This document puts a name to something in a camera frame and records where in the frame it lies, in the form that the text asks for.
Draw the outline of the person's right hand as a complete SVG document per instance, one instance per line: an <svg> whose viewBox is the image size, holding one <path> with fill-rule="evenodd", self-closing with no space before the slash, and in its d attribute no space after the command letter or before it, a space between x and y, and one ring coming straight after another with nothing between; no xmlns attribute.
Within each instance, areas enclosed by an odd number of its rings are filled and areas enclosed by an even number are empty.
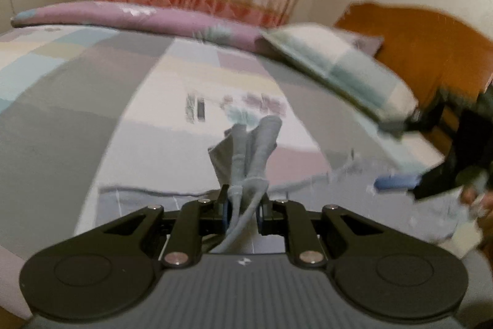
<svg viewBox="0 0 493 329"><path fill-rule="evenodd" d="M492 242L492 176L480 173L464 185L460 202L469 209L469 214L480 231L482 244Z"/></svg>

